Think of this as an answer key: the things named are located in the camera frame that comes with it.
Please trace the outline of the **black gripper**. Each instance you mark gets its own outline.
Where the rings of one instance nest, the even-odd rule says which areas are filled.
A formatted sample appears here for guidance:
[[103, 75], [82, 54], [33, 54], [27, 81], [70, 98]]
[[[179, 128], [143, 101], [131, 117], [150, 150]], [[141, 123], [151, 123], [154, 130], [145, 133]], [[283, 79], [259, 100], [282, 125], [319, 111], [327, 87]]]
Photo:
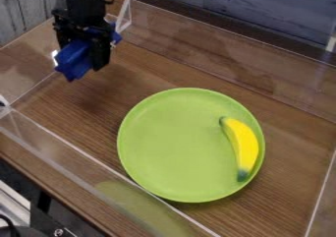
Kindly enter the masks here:
[[58, 47], [62, 48], [73, 39], [90, 39], [90, 60], [94, 71], [101, 70], [110, 61], [110, 39], [113, 26], [103, 20], [89, 23], [69, 16], [65, 9], [53, 9], [51, 27], [55, 31]]

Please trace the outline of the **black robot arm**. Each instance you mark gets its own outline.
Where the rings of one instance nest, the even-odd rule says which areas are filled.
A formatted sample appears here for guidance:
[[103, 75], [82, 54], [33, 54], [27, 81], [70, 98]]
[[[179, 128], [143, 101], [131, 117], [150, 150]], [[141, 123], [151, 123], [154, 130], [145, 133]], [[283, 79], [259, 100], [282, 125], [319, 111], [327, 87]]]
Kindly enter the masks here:
[[106, 4], [111, 1], [65, 0], [65, 7], [50, 12], [59, 47], [54, 71], [67, 82], [109, 64], [115, 26], [105, 21]]

